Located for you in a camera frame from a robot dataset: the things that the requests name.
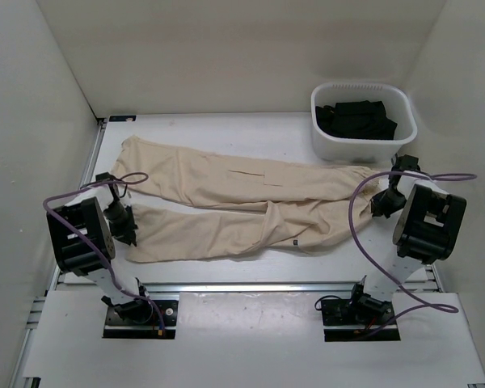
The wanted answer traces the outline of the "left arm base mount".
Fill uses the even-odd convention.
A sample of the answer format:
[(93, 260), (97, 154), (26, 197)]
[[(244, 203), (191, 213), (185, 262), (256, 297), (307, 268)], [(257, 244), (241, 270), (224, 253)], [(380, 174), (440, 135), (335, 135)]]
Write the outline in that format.
[(116, 340), (173, 340), (179, 313), (178, 300), (154, 300), (156, 309), (141, 300), (114, 305), (109, 297), (102, 297), (107, 306), (103, 338)]

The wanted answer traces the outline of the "beige trousers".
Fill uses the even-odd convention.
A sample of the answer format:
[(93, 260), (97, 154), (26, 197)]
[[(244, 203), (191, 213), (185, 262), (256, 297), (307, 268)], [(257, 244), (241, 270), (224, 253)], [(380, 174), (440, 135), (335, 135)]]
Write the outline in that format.
[(137, 264), (219, 259), (264, 248), (319, 251), (371, 221), (372, 169), (212, 154), (139, 137), (122, 143), (112, 174), (144, 172), (141, 194), (189, 206), (134, 205)]

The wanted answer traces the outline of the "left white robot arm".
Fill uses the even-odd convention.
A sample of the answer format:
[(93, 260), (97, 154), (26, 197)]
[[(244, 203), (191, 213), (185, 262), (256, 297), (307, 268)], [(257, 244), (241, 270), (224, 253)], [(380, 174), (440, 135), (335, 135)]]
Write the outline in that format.
[(104, 172), (73, 192), (65, 205), (44, 202), (57, 266), (90, 280), (103, 292), (102, 301), (121, 319), (136, 324), (150, 320), (153, 303), (146, 287), (117, 267), (115, 243), (137, 245), (137, 224), (127, 193), (128, 183)]

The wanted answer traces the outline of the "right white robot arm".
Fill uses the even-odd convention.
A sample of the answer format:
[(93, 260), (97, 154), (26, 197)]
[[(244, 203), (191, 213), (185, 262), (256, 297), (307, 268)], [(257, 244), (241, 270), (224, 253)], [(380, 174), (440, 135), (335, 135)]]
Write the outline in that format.
[(388, 187), (374, 195), (371, 213), (390, 217), (399, 212), (393, 231), (392, 250), (377, 269), (354, 285), (347, 313), (356, 323), (391, 315), (395, 292), (416, 271), (448, 259), (458, 239), (466, 211), (466, 199), (439, 188), (436, 178), (424, 174), (419, 159), (398, 157), (391, 168)]

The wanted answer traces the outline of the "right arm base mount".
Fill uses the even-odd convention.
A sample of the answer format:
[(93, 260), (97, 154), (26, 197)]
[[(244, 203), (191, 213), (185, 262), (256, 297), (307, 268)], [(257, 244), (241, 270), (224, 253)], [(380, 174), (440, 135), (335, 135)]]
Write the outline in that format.
[(340, 343), (350, 341), (393, 342), (400, 341), (399, 329), (393, 320), (379, 332), (380, 326), (394, 317), (390, 302), (385, 307), (368, 308), (352, 306), (349, 299), (326, 295), (314, 303), (314, 309), (322, 315), (324, 341)]

